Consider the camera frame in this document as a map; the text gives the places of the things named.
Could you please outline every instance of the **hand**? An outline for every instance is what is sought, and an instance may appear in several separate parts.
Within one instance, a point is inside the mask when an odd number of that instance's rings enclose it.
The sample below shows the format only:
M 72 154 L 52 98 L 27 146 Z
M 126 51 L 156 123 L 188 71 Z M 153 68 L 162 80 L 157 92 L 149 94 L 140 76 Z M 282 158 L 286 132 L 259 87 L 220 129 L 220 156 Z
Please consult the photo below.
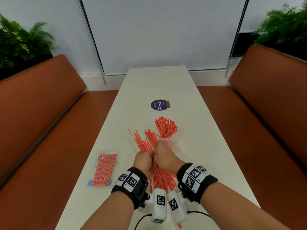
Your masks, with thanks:
M 152 157 L 153 152 L 138 152 L 135 155 L 133 163 L 133 167 L 136 167 L 142 171 L 146 175 L 147 180 L 151 179 L 151 176 L 153 175 L 153 170 L 151 167 Z
M 179 159 L 167 144 L 160 140 L 154 149 L 154 161 L 163 170 L 177 174 L 181 166 L 186 162 Z

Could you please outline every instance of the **white table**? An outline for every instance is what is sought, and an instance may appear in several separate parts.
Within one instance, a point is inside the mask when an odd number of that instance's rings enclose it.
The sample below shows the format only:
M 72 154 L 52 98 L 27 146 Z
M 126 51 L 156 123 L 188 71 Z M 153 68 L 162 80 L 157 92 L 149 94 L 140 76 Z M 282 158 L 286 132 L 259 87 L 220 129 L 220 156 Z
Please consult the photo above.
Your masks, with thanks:
M 170 101 L 170 108 L 153 110 L 152 101 Z M 239 166 L 228 148 L 221 132 L 211 116 L 204 100 L 185 66 L 131 68 L 118 92 L 93 149 L 67 202 L 56 230 L 80 229 L 90 215 L 109 196 L 111 188 L 87 186 L 93 166 L 101 149 L 116 150 L 118 163 L 112 174 L 114 180 L 122 171 L 132 166 L 139 151 L 127 128 L 137 129 L 145 139 L 144 131 L 156 131 L 155 119 L 164 116 L 175 121 L 178 132 L 174 135 L 174 152 L 186 162 L 204 165 L 220 182 L 237 191 L 259 206 Z M 204 209 L 197 203 L 190 210 Z M 163 224 L 153 224 L 143 219 L 141 229 L 178 229 L 173 223 L 170 210 Z M 139 208 L 133 214 L 129 229 L 149 213 L 149 207 Z M 182 223 L 183 229 L 219 229 L 211 220 L 200 214 L 190 214 Z

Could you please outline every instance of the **orange bench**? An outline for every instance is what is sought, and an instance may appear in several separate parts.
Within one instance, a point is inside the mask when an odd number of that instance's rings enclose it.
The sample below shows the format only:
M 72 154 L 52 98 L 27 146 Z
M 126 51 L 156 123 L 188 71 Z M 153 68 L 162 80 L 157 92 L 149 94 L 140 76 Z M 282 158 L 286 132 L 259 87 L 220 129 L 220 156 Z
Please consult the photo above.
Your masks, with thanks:
M 117 90 L 64 55 L 0 82 L 0 229 L 55 229 Z
M 307 229 L 307 62 L 252 45 L 229 81 L 198 89 L 261 208 Z

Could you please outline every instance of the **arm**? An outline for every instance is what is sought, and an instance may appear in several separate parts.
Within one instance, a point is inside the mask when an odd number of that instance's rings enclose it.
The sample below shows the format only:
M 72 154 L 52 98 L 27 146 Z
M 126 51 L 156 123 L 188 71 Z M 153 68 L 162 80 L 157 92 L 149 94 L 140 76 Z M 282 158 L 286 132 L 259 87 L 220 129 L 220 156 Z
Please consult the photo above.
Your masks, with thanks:
M 163 141 L 158 142 L 154 153 L 157 165 L 174 174 L 186 163 Z M 201 205 L 221 230 L 289 230 L 251 201 L 219 182 L 205 190 Z
M 133 167 L 141 170 L 149 180 L 152 176 L 152 154 L 138 152 Z M 81 230 L 126 230 L 129 228 L 134 205 L 131 199 L 120 191 L 112 193 L 85 222 Z

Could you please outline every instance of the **wrist strap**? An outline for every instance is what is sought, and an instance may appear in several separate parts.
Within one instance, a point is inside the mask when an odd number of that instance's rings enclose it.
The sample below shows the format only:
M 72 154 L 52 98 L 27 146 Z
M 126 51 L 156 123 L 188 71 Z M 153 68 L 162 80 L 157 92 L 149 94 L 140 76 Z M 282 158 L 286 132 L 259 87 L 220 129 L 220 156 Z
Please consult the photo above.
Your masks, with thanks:
M 119 176 L 111 193 L 115 191 L 125 193 L 132 200 L 134 209 L 137 209 L 145 202 L 147 186 L 146 175 L 139 169 L 131 167 Z
M 208 170 L 193 163 L 184 164 L 177 172 L 178 188 L 191 201 L 200 203 L 201 197 L 209 185 L 217 182 L 217 178 Z

